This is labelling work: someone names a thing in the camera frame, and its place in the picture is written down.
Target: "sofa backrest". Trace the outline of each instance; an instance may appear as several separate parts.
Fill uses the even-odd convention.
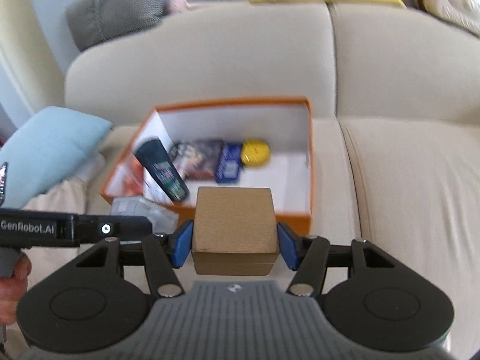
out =
[[[417,10],[224,3],[91,48],[67,107],[141,121],[157,104],[250,95],[310,98],[316,117],[480,122],[480,40]]]

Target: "open storage box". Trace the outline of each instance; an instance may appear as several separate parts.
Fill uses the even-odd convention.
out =
[[[239,98],[156,107],[142,123],[107,178],[102,197],[112,203],[122,195],[122,180],[133,148],[148,138],[160,138],[169,150],[180,140],[223,139],[268,143],[270,161],[244,167],[233,187],[269,188],[275,217],[299,235],[310,231],[313,206],[312,122],[306,98]],[[194,219],[197,191],[215,181],[186,180],[189,197],[181,203],[160,203],[179,214],[179,223]]]

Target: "cardboard box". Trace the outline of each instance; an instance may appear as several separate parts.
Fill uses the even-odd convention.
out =
[[[299,235],[310,232],[313,207],[312,118],[305,97],[254,97],[206,100],[156,107],[147,116],[102,187],[111,204],[122,195],[126,162],[132,150],[146,138],[160,138],[168,150],[179,140],[220,138],[225,142],[265,140],[271,160],[259,168],[244,168],[235,187],[268,188],[272,191],[277,221],[287,222]],[[179,214],[178,222],[195,218],[200,187],[215,181],[187,180],[190,196],[182,203],[158,203]]]
[[[199,188],[192,256],[200,275],[268,275],[278,257],[270,190]]]

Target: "finger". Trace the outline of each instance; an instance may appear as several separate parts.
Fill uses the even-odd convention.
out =
[[[17,302],[0,300],[0,325],[11,325],[16,321]]]
[[[28,282],[26,279],[13,278],[0,279],[0,300],[19,300],[27,291]]]
[[[15,264],[13,276],[17,279],[24,280],[32,272],[32,263],[26,254],[24,254]]]

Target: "yellow round object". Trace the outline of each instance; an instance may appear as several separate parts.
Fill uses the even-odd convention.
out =
[[[270,148],[259,139],[249,139],[243,143],[241,161],[246,167],[260,167],[270,159]]]

